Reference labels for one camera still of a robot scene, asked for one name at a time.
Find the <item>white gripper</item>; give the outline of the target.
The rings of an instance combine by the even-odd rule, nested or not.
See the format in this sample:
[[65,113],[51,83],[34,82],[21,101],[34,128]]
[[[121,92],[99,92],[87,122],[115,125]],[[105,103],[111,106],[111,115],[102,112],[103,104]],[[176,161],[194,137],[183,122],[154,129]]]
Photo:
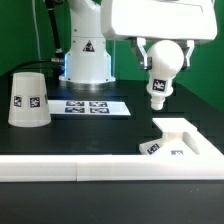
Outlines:
[[137,37],[133,51],[146,71],[152,69],[152,57],[144,48],[146,39],[187,40],[181,44],[182,69],[187,70],[195,48],[193,40],[214,40],[217,22],[211,0],[102,0],[101,30],[107,39]]

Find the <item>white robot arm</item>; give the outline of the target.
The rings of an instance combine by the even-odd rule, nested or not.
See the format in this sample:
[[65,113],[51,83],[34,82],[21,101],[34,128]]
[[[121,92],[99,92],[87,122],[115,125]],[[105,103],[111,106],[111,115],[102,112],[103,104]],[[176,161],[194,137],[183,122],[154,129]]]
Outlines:
[[[44,0],[51,21],[56,56],[62,61],[60,83],[73,88],[98,89],[115,82],[106,42],[129,41],[140,68],[155,61],[144,49],[157,42],[179,71],[190,67],[194,46],[215,39],[214,0]],[[64,53],[54,15],[68,3],[71,47]]]

